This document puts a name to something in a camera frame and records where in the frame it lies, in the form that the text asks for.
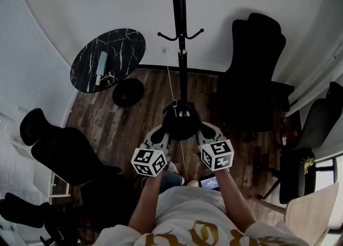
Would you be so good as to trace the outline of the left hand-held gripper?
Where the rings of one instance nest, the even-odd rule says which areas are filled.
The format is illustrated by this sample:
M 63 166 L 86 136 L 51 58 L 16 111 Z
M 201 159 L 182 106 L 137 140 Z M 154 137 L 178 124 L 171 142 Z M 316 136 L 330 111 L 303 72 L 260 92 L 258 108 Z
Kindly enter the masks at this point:
M 159 144 L 159 146 L 169 146 L 169 132 L 162 134 L 162 126 L 154 127 L 144 139 L 138 148 L 135 149 L 131 164 L 137 174 L 157 177 L 161 171 L 166 169 L 170 158 L 168 158 L 168 149 L 163 147 L 154 147 L 148 145 Z

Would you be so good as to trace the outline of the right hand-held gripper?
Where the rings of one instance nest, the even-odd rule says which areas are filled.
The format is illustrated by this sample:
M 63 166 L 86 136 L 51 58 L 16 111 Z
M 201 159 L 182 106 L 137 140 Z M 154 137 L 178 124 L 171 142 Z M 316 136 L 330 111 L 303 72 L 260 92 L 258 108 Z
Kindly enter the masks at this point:
M 196 133 L 200 150 L 200 159 L 212 172 L 228 169 L 233 164 L 234 149 L 232 143 L 215 125 L 203 122 L 203 133 Z

